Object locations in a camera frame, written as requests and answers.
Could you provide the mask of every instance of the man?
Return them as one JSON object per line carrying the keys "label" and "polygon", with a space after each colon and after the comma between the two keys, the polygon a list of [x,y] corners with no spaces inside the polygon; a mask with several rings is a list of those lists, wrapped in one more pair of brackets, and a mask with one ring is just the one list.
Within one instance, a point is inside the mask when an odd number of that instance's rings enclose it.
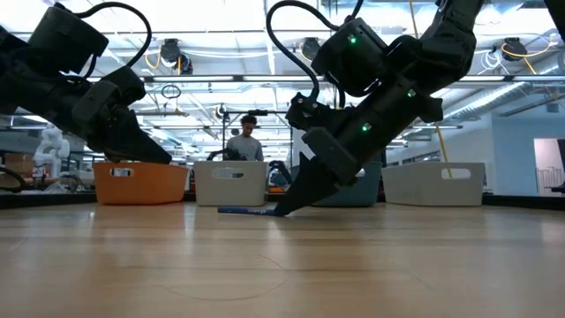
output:
{"label": "man", "polygon": [[228,148],[236,150],[247,161],[263,161],[265,159],[261,143],[251,136],[256,125],[257,118],[255,116],[244,116],[241,118],[241,128],[243,131],[240,135],[228,141]]}

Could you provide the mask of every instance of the wooden table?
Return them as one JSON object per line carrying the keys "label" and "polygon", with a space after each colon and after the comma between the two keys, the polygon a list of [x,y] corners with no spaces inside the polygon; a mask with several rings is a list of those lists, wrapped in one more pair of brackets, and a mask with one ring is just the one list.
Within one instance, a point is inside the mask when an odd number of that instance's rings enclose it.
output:
{"label": "wooden table", "polygon": [[0,211],[0,317],[562,317],[565,216],[192,204]]}

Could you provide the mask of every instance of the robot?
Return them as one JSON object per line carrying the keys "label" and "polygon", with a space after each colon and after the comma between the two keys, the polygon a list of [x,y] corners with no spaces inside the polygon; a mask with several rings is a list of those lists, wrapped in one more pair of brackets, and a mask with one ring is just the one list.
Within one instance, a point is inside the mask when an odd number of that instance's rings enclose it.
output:
{"label": "robot", "polygon": [[[472,30],[484,0],[438,0],[433,23],[420,39],[403,35],[390,45],[356,18],[362,3],[358,0],[341,26],[300,1],[280,1],[267,13],[271,41],[313,82],[308,96],[297,94],[291,100],[286,118],[293,127],[306,131],[303,140],[315,156],[310,160],[302,156],[300,173],[275,209],[278,216],[351,186],[361,167],[416,117],[427,123],[441,121],[442,100],[430,94],[460,80],[471,66],[477,43]],[[546,5],[565,36],[562,0],[546,0]],[[308,10],[334,31],[312,68],[338,87],[342,107],[345,93],[365,96],[356,108],[336,111],[317,102],[320,85],[314,72],[276,39],[271,27],[273,14],[284,6]],[[109,41],[82,19],[111,7],[138,15],[147,38],[127,65],[93,84],[87,78]],[[127,108],[145,96],[143,82],[131,67],[151,39],[145,16],[116,2],[81,13],[55,4],[28,42],[0,27],[0,111],[12,113],[20,106],[85,140],[113,162],[170,163],[171,156],[140,130],[135,114]],[[92,62],[85,76],[61,73],[79,73],[89,58]]]}
{"label": "robot", "polygon": [[[45,151],[48,148],[50,148],[50,151],[46,154]],[[44,174],[41,171],[42,166],[50,163],[49,177],[59,178],[61,159],[68,157],[70,153],[71,147],[69,141],[63,139],[63,131],[51,123],[47,124],[47,128],[41,132],[41,144],[35,150],[34,155],[35,168],[41,173],[38,177],[42,177]]]}

